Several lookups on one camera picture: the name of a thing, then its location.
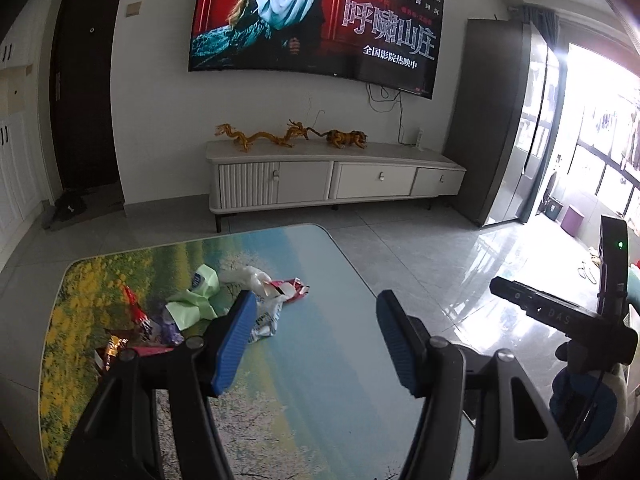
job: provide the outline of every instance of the curved tv screen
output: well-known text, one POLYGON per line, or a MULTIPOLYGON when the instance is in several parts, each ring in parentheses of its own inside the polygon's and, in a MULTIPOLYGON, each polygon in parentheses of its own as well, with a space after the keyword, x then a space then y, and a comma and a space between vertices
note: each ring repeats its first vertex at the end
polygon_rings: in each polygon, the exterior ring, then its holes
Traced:
POLYGON ((190 70, 295 70, 431 98, 444 0, 197 0, 190 70))

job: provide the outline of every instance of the blue gripper pad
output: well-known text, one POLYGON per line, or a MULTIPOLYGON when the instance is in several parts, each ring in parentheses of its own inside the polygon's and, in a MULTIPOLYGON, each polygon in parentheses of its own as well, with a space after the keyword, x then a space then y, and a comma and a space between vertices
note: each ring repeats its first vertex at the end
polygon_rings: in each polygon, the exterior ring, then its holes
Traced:
POLYGON ((231 386, 236 376, 256 315, 255 294, 243 290, 229 313, 222 318, 228 322, 228 328, 216 352, 216 369, 211 379, 211 387, 216 396, 231 386))
POLYGON ((426 360, 426 347, 391 290, 378 295, 376 317, 400 384, 412 396, 423 396, 417 369, 426 360))

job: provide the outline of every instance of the golden dragon figurine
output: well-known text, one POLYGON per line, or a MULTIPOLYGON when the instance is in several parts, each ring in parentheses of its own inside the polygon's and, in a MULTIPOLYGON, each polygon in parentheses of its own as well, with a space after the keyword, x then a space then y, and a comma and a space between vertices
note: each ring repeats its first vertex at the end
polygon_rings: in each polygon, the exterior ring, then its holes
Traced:
POLYGON ((308 127, 305 128, 302 123, 289 120, 289 127, 284 137, 277 137, 267 132, 257 132, 251 137, 247 137, 244 133, 236 130, 233 126, 231 126, 231 124, 228 123, 219 124, 218 126, 216 126, 215 134, 216 136, 226 135, 227 137, 232 138, 236 144, 242 146, 242 149, 245 152, 248 152, 254 141, 261 137, 269 139, 271 142, 274 142, 278 146, 287 146, 288 148, 293 148, 293 144, 290 144, 289 141, 295 137, 305 137, 306 140, 309 140, 309 131, 317 134, 315 130, 308 127))

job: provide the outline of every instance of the coffee table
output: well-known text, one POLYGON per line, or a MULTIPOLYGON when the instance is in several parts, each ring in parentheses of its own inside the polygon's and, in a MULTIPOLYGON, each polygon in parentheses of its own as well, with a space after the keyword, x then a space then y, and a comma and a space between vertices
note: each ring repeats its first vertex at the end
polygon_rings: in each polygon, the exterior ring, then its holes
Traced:
MULTIPOLYGON (((236 478, 393 479, 422 401, 399 383, 375 314, 375 296, 324 229, 311 224, 97 256, 70 266, 52 311, 42 361, 40 433, 47 469, 62 453, 97 379, 104 327, 127 328, 121 287, 145 310, 186 288, 191 273, 251 264, 299 277, 309 295, 284 307, 277 334, 249 345, 231 389, 212 401, 236 478)), ((231 306, 237 286, 211 304, 231 306)), ((190 329, 203 330, 203 325, 190 329)), ((166 399, 159 397, 165 468, 177 470, 166 399)), ((463 417, 452 478, 466 478, 473 428, 463 417)))

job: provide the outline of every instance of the purple stool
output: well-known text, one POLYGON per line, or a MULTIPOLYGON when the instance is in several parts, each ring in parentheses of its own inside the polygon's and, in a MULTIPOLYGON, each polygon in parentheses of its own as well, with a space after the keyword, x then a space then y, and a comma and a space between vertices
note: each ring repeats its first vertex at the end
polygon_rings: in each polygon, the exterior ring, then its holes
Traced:
POLYGON ((583 220, 584 215, 571 205, 567 208, 560 227, 575 238, 583 220))

